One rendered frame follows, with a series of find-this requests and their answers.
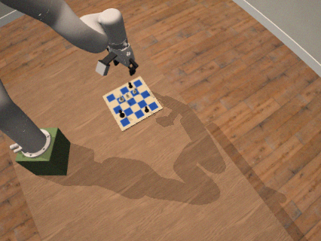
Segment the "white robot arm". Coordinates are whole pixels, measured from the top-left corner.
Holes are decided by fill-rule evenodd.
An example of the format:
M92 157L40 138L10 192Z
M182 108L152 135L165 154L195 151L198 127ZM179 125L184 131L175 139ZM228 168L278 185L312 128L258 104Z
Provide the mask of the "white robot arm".
M64 0L0 0L0 2L46 23L68 42L87 52L101 53L108 46L113 50L129 46L124 20L118 9L109 8L101 13L79 18ZM96 72L106 76L109 63L116 56L117 54L111 52L103 60L99 60ZM16 142L10 145L11 150L19 147L14 153L22 151L29 158L41 156L51 144L50 133L39 129L12 101L1 79L0 130Z

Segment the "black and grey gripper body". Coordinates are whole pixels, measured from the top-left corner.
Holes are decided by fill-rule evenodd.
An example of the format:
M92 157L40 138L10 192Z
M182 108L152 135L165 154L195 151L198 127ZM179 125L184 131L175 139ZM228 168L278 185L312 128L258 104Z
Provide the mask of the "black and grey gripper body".
M130 64L129 59L130 58L132 58L135 61L133 50L132 50L130 44L128 47L124 47L120 50L113 50L109 47L109 53L110 52L117 54L117 56L114 59L126 67L129 67L129 64Z

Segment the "blue and cream chessboard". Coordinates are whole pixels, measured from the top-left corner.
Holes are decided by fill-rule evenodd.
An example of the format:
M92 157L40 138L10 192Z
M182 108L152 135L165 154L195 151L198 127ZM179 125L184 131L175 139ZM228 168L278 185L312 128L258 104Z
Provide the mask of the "blue and cream chessboard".
M130 89L129 84L126 83L102 96L122 132L163 109L141 76L132 80L131 85L136 94L133 94L133 88ZM130 97L126 98L125 93ZM124 98L123 102L119 102L118 94ZM149 109L148 113L145 112L146 106ZM125 114L123 118L120 117L118 110L122 110Z

